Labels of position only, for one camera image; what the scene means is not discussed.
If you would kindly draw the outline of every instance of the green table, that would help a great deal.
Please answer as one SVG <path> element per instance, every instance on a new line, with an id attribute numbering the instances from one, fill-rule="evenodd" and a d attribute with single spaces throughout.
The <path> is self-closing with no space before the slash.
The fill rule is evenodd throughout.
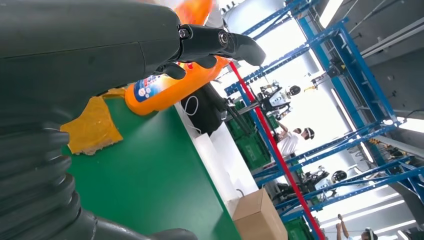
<path id="1" fill-rule="evenodd" d="M 73 156 L 82 206 L 142 234 L 184 228 L 200 240 L 241 239 L 176 109 L 140 117 L 123 99 L 106 103 L 124 140 Z"/>

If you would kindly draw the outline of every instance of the detergent bottle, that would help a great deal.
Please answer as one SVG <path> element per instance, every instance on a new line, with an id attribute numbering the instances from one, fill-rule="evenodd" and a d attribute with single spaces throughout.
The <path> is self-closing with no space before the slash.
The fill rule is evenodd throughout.
<path id="1" fill-rule="evenodd" d="M 203 25 L 214 5 L 214 0 L 186 0 L 175 9 L 182 24 Z M 181 80 L 167 75 L 150 76 L 131 84 L 125 92 L 125 102 L 131 111 L 147 115 L 165 110 L 208 82 L 214 80 L 229 60 L 216 57 L 214 67 L 206 69 L 197 63 L 182 64 L 186 75 Z"/>

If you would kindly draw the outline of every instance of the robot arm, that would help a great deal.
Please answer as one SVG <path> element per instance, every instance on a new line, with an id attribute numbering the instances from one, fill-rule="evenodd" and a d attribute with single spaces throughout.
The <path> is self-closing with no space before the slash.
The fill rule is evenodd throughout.
<path id="1" fill-rule="evenodd" d="M 180 25 L 171 9 L 136 0 L 0 0 L 0 33 L 0 100 L 11 103 L 0 127 L 67 123 L 109 89 L 152 74 L 182 78 L 173 62 L 265 59 L 247 36 Z"/>
<path id="2" fill-rule="evenodd" d="M 216 56 L 260 65 L 250 38 L 180 25 L 136 0 L 0 0 L 0 239 L 195 240 L 175 229 L 143 236 L 81 208 L 60 125 L 88 100 L 151 74 L 212 67 Z"/>

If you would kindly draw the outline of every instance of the bottle label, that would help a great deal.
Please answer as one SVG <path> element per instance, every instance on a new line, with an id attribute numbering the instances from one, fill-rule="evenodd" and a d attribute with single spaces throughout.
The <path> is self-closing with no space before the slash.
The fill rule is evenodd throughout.
<path id="1" fill-rule="evenodd" d="M 134 96 L 138 102 L 143 102 L 164 90 L 160 76 L 149 76 L 134 84 Z"/>

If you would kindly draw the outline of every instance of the white shirt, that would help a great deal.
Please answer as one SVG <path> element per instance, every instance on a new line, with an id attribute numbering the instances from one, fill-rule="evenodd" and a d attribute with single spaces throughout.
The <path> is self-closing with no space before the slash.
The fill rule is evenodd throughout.
<path id="1" fill-rule="evenodd" d="M 300 134 L 290 131 L 287 132 L 286 137 L 277 146 L 281 155 L 286 157 L 298 150 L 304 141 L 305 139 Z"/>

